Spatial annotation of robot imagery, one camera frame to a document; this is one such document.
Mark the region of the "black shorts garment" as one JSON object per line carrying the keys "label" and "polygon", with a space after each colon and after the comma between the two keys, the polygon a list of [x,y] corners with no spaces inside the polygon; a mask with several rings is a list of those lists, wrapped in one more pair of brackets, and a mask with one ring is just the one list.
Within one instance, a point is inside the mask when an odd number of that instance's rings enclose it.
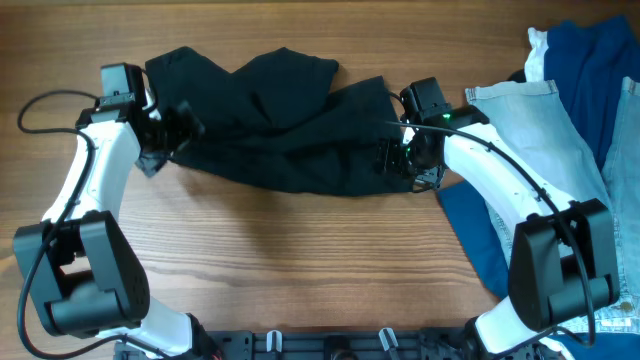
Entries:
{"label": "black shorts garment", "polygon": [[204,127],[173,162],[269,190],[335,196],[407,193],[376,171],[382,141],[399,139],[382,77],[331,88],[339,64],[280,48],[229,72],[189,47],[148,60],[164,119]]}

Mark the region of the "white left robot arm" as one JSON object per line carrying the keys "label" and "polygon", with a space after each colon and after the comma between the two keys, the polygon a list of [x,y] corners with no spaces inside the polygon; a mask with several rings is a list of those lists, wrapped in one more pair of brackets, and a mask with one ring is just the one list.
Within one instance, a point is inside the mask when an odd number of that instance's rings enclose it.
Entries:
{"label": "white left robot arm", "polygon": [[86,109],[62,190],[40,223],[19,228],[14,252],[24,277],[17,320],[33,355],[46,358],[26,332],[33,302],[52,336],[120,341],[150,358],[204,359],[215,343],[191,315],[150,295],[147,276],[118,225],[127,178],[141,147],[122,106]]}

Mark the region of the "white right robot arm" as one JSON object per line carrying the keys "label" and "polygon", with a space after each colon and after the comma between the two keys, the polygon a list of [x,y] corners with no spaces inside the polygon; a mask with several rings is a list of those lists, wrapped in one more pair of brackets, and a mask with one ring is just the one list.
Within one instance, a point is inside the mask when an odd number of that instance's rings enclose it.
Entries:
{"label": "white right robot arm", "polygon": [[620,296],[613,220],[598,199],[579,202],[519,158],[474,106],[408,111],[398,126],[414,132],[379,144],[374,168],[436,189],[446,170],[465,178],[494,208],[513,237],[508,295],[467,322],[454,347],[466,359],[500,359],[529,347],[564,322],[588,320]]}

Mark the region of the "light blue denim jeans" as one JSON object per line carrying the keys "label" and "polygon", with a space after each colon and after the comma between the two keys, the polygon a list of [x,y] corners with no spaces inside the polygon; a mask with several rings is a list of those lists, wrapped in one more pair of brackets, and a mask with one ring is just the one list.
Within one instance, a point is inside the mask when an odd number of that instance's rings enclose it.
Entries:
{"label": "light blue denim jeans", "polygon": [[620,299],[595,313],[596,329],[639,331],[639,84],[621,81],[612,144],[598,167],[572,124],[554,81],[501,82],[468,88],[469,104],[490,119],[500,137],[529,166],[578,201],[599,199],[611,211]]}

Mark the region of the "white cloth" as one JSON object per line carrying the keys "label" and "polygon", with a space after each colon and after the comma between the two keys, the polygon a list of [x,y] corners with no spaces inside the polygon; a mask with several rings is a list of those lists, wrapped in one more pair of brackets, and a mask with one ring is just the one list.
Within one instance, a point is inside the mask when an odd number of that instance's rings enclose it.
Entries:
{"label": "white cloth", "polygon": [[530,27],[527,34],[531,51],[524,64],[525,78],[527,82],[540,82],[544,80],[544,60],[549,48],[547,32]]}

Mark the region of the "dark blue garment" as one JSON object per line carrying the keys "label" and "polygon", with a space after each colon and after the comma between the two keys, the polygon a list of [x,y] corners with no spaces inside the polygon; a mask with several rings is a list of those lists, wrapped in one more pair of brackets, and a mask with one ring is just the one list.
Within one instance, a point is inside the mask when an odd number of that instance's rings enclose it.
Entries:
{"label": "dark blue garment", "polygon": [[[629,77],[639,84],[638,40],[621,16],[587,28],[565,22],[546,32],[549,48],[543,81],[555,82],[572,124],[592,150],[596,165],[602,167],[612,144],[621,81]],[[639,355],[639,331],[597,331],[591,348],[568,336],[562,337],[562,343],[578,359],[635,359]]]}

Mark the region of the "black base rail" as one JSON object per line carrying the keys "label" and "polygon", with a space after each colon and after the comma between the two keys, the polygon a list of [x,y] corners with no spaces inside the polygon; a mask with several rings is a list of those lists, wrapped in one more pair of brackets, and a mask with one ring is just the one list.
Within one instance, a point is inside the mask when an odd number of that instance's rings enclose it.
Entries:
{"label": "black base rail", "polygon": [[220,359],[331,360],[331,359],[467,359],[460,328],[418,331],[268,333],[211,332],[220,346]]}

